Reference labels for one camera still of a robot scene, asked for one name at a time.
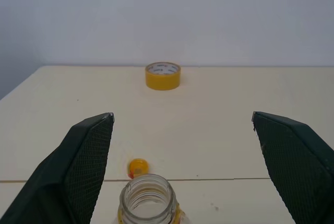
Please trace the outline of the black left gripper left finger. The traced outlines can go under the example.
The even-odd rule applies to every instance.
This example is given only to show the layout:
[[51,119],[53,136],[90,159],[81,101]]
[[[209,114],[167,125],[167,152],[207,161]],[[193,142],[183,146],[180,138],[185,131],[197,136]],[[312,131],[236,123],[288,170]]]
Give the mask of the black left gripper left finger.
[[0,224],[90,224],[113,124],[113,113],[103,113],[72,126],[34,170]]

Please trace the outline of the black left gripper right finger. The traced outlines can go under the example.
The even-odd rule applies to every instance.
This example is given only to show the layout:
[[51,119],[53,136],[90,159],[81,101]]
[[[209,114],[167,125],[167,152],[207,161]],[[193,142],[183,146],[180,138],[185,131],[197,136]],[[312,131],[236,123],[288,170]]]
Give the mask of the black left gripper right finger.
[[252,116],[268,174],[296,224],[334,224],[334,150],[308,125]]

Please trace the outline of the yellow bottle cap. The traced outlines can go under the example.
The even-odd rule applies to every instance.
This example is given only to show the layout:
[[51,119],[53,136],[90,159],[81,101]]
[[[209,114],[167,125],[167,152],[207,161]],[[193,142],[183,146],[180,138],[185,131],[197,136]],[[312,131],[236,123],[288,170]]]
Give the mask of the yellow bottle cap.
[[148,173],[149,163],[145,159],[136,158],[130,161],[128,165],[128,176],[131,179]]

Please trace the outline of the dark liquid plastic bottle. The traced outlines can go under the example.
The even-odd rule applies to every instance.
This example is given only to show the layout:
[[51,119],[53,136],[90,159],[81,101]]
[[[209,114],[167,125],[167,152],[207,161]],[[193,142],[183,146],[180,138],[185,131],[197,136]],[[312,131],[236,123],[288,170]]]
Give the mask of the dark liquid plastic bottle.
[[191,224],[170,183],[156,174],[140,175],[122,189],[113,224]]

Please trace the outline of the yellow tape roll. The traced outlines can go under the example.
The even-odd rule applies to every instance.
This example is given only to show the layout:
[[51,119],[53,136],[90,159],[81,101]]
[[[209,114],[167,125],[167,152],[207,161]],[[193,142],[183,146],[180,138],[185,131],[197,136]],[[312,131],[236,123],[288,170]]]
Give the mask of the yellow tape roll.
[[181,83],[181,67],[171,62],[151,63],[145,68],[145,81],[153,90],[173,90]]

